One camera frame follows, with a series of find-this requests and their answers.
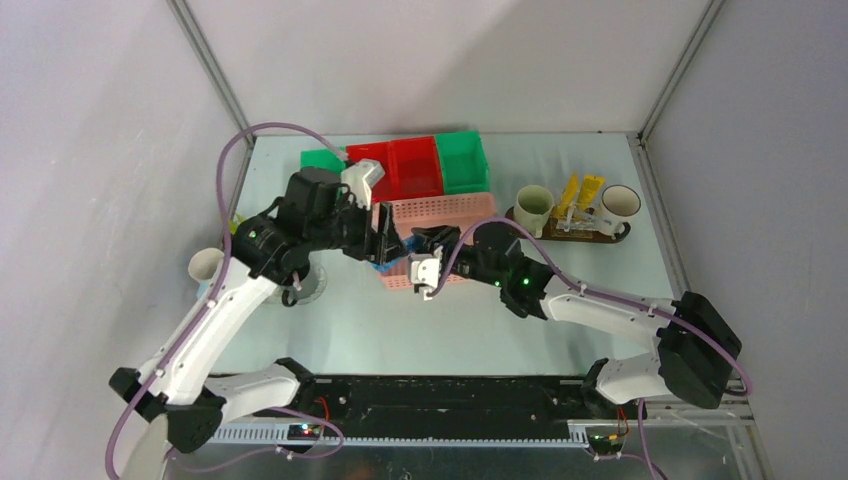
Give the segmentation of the green toothpaste tube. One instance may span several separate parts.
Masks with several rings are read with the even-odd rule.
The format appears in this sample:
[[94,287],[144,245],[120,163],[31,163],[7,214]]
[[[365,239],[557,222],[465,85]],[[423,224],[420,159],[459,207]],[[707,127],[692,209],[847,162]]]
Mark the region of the green toothpaste tube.
[[229,220],[229,232],[231,234],[235,233],[242,221],[243,219],[239,214],[234,214]]

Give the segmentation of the white mug blue handle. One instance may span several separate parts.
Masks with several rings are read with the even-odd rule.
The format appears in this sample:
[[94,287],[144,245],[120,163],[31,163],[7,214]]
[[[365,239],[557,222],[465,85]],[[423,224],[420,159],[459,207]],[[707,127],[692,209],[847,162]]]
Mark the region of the white mug blue handle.
[[196,298],[200,299],[212,285],[217,268],[224,258],[224,252],[214,248],[205,248],[195,253],[187,267],[188,275],[197,284]]

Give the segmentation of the light green mug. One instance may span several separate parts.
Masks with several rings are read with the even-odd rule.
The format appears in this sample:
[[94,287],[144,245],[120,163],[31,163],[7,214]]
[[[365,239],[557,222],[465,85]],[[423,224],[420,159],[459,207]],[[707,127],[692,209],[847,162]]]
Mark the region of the light green mug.
[[540,238],[554,207],[551,192],[540,185],[528,185],[519,190],[513,206],[513,219],[521,227]]

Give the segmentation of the white toothbrush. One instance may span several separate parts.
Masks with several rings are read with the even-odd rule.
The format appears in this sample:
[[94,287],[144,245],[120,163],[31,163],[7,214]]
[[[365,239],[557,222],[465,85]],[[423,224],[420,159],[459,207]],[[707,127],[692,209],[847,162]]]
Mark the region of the white toothbrush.
[[589,224],[589,223],[591,223],[591,224],[596,224],[596,223],[601,223],[601,224],[609,223],[609,220],[608,220],[608,219],[605,219],[605,218],[603,218],[603,217],[599,217],[599,216],[594,215],[593,213],[590,213],[590,212],[588,212],[588,211],[577,211],[577,212],[576,212],[576,213],[572,216],[572,218],[574,219],[574,221],[575,221],[576,223],[586,223],[586,224]]

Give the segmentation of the black mug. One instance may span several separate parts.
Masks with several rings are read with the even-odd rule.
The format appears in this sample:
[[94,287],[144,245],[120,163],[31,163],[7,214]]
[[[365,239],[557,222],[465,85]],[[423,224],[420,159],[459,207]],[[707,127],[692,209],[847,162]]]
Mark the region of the black mug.
[[285,307],[307,304],[319,296],[319,275],[307,264],[295,269],[281,286],[281,303]]

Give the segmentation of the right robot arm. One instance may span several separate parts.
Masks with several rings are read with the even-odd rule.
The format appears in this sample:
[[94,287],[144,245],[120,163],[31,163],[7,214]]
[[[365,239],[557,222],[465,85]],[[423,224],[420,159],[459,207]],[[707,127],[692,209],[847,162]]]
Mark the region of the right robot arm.
[[726,395],[746,395],[729,386],[741,340],[706,297],[691,291],[678,299],[640,297],[569,277],[548,254],[528,257],[516,227],[497,217],[466,233],[417,227],[408,278],[427,300],[451,275],[474,280],[497,288],[501,303],[520,318],[583,325],[640,346],[641,354],[602,358],[586,374],[581,402],[593,417],[606,418],[640,398],[673,395],[716,409]]

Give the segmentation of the white mug dark rim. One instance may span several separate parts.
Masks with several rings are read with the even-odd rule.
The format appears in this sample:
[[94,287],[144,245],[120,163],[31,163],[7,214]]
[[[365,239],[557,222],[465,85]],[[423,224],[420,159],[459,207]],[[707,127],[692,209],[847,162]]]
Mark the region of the white mug dark rim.
[[618,239],[629,228],[629,222],[641,210],[642,200],[638,193],[626,185],[610,185],[600,196],[596,210],[598,231]]

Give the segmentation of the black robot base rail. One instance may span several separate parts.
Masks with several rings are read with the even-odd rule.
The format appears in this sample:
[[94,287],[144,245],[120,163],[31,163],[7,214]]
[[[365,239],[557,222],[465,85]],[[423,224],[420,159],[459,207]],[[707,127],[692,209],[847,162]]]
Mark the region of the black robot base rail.
[[577,420],[627,420],[618,407],[570,376],[319,375],[291,409],[340,428],[348,440],[565,440]]

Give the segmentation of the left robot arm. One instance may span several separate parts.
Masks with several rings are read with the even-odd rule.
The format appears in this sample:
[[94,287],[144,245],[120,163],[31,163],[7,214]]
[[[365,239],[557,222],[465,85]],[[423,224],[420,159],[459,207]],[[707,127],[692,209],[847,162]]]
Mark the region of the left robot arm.
[[226,235],[210,285],[159,352],[138,369],[117,369],[110,387],[146,421],[164,417],[167,441],[181,453],[198,450],[221,425],[246,415],[275,407],[297,417],[311,412],[313,376],[292,359],[223,378],[210,372],[267,298],[278,293],[284,305],[295,306],[310,296],[318,272],[311,253],[339,250],[374,264],[405,255],[391,204],[372,201],[383,175],[374,160],[341,173],[316,167],[294,173],[283,196]]

